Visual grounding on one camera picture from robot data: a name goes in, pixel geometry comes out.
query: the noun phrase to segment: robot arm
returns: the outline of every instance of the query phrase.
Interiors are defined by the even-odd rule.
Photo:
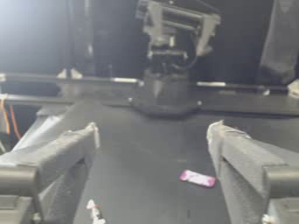
[[[213,123],[209,154],[232,224],[295,224],[299,221],[299,154],[254,140]]]
[[[92,123],[0,157],[1,223],[72,223],[97,147]]]

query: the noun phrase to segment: black platform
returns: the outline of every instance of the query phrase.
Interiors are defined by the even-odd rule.
[[[229,224],[220,182],[207,189],[179,180],[185,169],[215,176],[205,136],[209,124],[219,120],[255,139],[299,151],[299,118],[197,114],[159,119],[99,101],[79,102],[56,116],[60,110],[40,112],[19,147],[97,123],[101,148],[75,224],[91,223],[85,208],[91,199],[111,224]]]

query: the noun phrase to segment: black cable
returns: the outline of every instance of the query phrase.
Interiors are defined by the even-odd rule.
[[[191,42],[192,42],[192,44],[193,44],[193,49],[196,49],[196,43],[195,43],[195,39],[193,39],[193,37],[192,37],[192,35],[189,35],[189,37],[191,37]],[[196,50],[195,50],[195,56],[193,56],[193,59],[191,60],[191,63],[188,64],[188,65],[185,65],[185,66],[179,66],[179,65],[175,65],[175,64],[171,64],[171,66],[175,68],[175,69],[177,69],[177,70],[181,70],[181,71],[185,71],[185,70],[188,70],[188,69],[191,69],[195,65],[196,65],[196,63],[197,63],[197,55],[196,55]]]
[[[220,10],[219,10],[215,6],[209,5],[208,3],[203,2],[201,0],[196,0],[196,2],[197,2],[199,4],[201,4],[201,5],[204,5],[204,6],[205,6],[208,9],[211,9],[213,12],[216,12],[216,13],[220,14]]]

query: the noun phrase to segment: dark background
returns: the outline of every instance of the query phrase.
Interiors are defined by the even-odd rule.
[[[220,10],[221,25],[213,53],[200,59],[192,78],[255,83],[272,0],[205,0]],[[95,0],[95,54],[97,76],[141,77],[148,37],[136,20],[136,0]],[[61,0],[0,0],[0,71],[56,75],[64,68],[65,8]],[[13,84],[8,93],[56,95],[49,85]],[[35,108],[16,107],[24,133]]]

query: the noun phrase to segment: pink object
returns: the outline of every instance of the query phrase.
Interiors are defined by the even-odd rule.
[[[181,173],[180,180],[207,187],[213,187],[216,184],[216,179],[213,177],[201,175],[193,171],[184,171]]]

